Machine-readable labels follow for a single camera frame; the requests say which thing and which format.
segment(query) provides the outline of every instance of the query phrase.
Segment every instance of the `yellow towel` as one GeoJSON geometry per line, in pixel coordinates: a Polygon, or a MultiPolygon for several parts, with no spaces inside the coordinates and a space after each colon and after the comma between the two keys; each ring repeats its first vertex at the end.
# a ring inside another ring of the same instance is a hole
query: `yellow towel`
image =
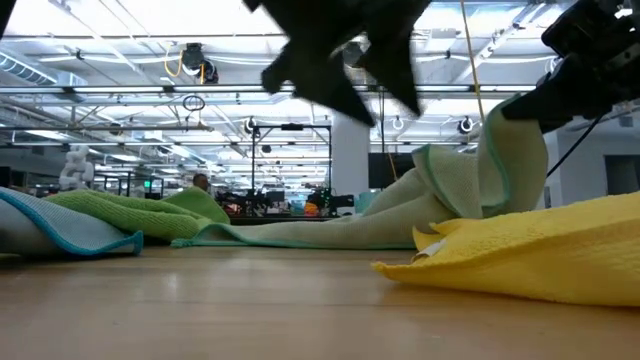
{"type": "Polygon", "coordinates": [[[418,250],[431,256],[374,269],[408,284],[640,306],[640,193],[432,228],[438,234],[414,230],[418,250]]]}

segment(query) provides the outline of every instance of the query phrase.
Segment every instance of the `ceiling-mounted camera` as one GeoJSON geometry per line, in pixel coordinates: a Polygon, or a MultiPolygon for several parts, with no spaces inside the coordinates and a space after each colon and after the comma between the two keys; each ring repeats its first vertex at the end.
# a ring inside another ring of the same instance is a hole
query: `ceiling-mounted camera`
{"type": "Polygon", "coordinates": [[[462,135],[467,135],[473,130],[473,120],[471,120],[468,116],[464,117],[464,120],[458,122],[458,132],[462,135]]]}
{"type": "Polygon", "coordinates": [[[218,69],[202,53],[201,43],[188,43],[182,52],[182,68],[184,71],[201,80],[203,84],[217,84],[218,69]]]}

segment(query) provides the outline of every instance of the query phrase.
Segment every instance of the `ceiling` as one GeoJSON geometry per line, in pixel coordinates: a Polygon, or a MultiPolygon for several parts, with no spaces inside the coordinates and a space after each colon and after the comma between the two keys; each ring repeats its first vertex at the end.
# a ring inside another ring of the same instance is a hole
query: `ceiling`
{"type": "MultiPolygon", "coordinates": [[[[416,22],[411,45],[418,84],[472,84],[468,45],[472,48],[478,82],[482,85],[532,86],[553,68],[554,53],[539,38],[570,3],[490,0],[467,0],[465,3],[471,36],[469,44],[457,1],[435,1],[416,22]]],[[[60,86],[198,84],[198,79],[184,71],[173,77],[166,69],[168,67],[170,72],[179,69],[175,59],[188,42],[203,44],[205,55],[218,69],[221,85],[258,85],[261,71],[287,42],[286,36],[262,8],[250,13],[240,0],[183,0],[179,3],[172,0],[68,0],[65,4],[68,11],[61,9],[59,4],[60,0],[18,0],[0,42],[0,54],[28,64],[30,69],[46,74],[60,86]]],[[[354,83],[370,81],[358,70],[351,69],[349,74],[354,83]]],[[[0,71],[2,86],[32,86],[31,80],[0,71]]],[[[511,93],[481,93],[483,112],[488,113],[511,93]]],[[[94,128],[114,123],[135,126],[141,130],[117,135],[104,131],[60,133],[41,129],[17,133],[14,140],[90,141],[96,143],[92,152],[102,163],[124,163],[121,166],[129,167],[142,162],[153,164],[150,168],[155,166],[157,169],[183,164],[180,173],[202,171],[196,169],[200,165],[223,182],[242,183],[246,181],[239,174],[250,172],[250,167],[247,168],[250,159],[245,155],[250,153],[251,147],[242,144],[250,141],[244,131],[250,119],[259,125],[331,125],[336,118],[332,110],[293,99],[290,94],[269,96],[261,92],[238,93],[233,89],[201,94],[207,106],[191,113],[182,106],[185,95],[188,94],[118,94],[113,91],[112,94],[87,94],[78,100],[82,103],[74,103],[52,95],[4,93],[0,96],[0,102],[4,103],[0,109],[0,115],[3,115],[0,123],[5,126],[80,124],[94,128]],[[23,108],[35,108],[38,113],[23,111],[23,108]],[[201,124],[205,130],[198,129],[196,124],[201,124]],[[188,131],[185,130],[187,125],[190,126],[188,131]],[[161,126],[163,130],[142,129],[152,126],[161,126]],[[151,140],[216,144],[164,148],[169,151],[156,146],[121,146],[121,143],[151,140]],[[98,146],[97,143],[103,141],[114,144],[98,146]],[[241,144],[228,146],[230,142],[241,144]],[[110,154],[127,156],[118,159],[110,154]]],[[[381,118],[381,109],[384,109],[385,142],[413,142],[394,146],[391,151],[411,151],[429,141],[467,141],[468,137],[457,130],[460,120],[465,118],[480,126],[478,100],[471,92],[425,93],[421,97],[426,110],[416,119],[393,99],[385,99],[382,106],[377,96],[364,96],[376,118],[381,118]]],[[[297,141],[307,142],[307,145],[273,146],[270,153],[257,151],[258,157],[314,157],[320,160],[294,159],[296,164],[291,166],[285,166],[285,161],[276,166],[273,159],[260,160],[264,161],[264,166],[259,181],[269,182],[274,178],[294,183],[313,182],[311,179],[323,181],[328,147],[323,143],[326,135],[320,132],[307,129],[295,133],[280,130],[269,133],[263,141],[274,144],[297,141]],[[298,163],[314,166],[298,167],[298,163]]],[[[371,130],[373,151],[381,149],[381,133],[380,125],[371,130]]],[[[166,173],[177,176],[175,172],[168,170],[166,173]]]]}

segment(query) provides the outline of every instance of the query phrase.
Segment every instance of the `wooden table surface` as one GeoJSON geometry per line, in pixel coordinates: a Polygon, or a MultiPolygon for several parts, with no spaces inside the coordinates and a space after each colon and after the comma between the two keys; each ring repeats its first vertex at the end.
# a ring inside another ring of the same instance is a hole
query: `wooden table surface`
{"type": "Polygon", "coordinates": [[[640,359],[640,310],[401,286],[369,267],[411,255],[1,259],[0,359],[640,359]]]}

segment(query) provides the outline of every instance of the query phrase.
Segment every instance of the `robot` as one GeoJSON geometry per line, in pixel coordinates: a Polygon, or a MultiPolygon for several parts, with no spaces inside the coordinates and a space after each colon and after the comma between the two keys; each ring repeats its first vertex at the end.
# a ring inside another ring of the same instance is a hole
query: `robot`
{"type": "Polygon", "coordinates": [[[86,189],[86,182],[93,181],[93,164],[87,162],[89,147],[85,145],[72,146],[67,152],[67,162],[60,173],[58,183],[60,190],[86,189]]]}

